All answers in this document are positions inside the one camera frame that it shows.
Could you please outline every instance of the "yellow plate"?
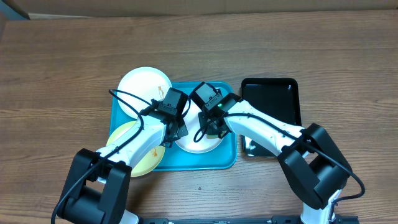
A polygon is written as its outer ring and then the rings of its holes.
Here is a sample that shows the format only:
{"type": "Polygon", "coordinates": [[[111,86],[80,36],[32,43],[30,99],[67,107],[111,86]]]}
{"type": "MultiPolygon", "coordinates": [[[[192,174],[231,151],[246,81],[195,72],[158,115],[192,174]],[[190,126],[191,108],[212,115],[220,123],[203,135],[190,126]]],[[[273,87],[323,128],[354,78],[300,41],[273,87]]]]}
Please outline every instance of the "yellow plate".
{"type": "MultiPolygon", "coordinates": [[[[124,133],[126,133],[126,131],[133,127],[135,123],[135,121],[130,121],[114,130],[114,132],[110,135],[106,145],[109,145],[118,138],[120,138],[120,136],[122,136],[124,133]]],[[[155,169],[155,167],[157,167],[157,165],[159,165],[160,161],[162,160],[164,156],[164,151],[165,147],[163,146],[156,146],[155,148],[151,149],[144,156],[144,158],[139,161],[137,166],[133,168],[133,170],[131,171],[131,177],[139,177],[155,169]]]]}

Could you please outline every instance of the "blue tray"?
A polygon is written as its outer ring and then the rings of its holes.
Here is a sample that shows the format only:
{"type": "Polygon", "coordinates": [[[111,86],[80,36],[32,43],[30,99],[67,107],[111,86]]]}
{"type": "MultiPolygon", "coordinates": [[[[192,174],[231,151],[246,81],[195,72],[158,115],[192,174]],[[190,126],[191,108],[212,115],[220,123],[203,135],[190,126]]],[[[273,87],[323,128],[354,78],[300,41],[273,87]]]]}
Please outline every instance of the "blue tray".
{"type": "MultiPolygon", "coordinates": [[[[232,92],[232,88],[225,82],[210,83],[214,87],[220,88],[223,96],[232,92]]],[[[186,82],[173,83],[172,86],[189,95],[199,84],[200,82],[186,82]]],[[[123,112],[117,99],[113,98],[109,135],[120,125],[134,120],[134,118],[123,112]]],[[[154,171],[227,169],[235,163],[237,156],[236,134],[230,133],[225,136],[215,149],[203,154],[192,154],[184,151],[177,144],[173,144],[171,148],[166,149],[162,161],[154,171]]]]}

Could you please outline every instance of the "wooden table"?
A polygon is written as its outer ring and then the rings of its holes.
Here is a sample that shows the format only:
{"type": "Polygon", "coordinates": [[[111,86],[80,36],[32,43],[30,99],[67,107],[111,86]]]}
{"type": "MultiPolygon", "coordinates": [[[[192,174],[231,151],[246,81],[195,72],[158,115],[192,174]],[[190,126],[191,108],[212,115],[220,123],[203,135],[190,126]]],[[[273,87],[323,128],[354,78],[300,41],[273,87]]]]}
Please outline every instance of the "wooden table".
{"type": "MultiPolygon", "coordinates": [[[[146,65],[173,82],[223,80],[235,93],[246,77],[295,78],[304,126],[326,127],[367,187],[337,213],[398,223],[398,11],[7,22],[0,223],[49,222],[73,156],[108,138],[108,89],[146,65]]],[[[358,191],[350,179],[343,195],[358,191]]],[[[248,158],[239,148],[230,169],[132,179],[127,209],[252,218],[299,214],[302,203],[275,159],[248,158]]]]}

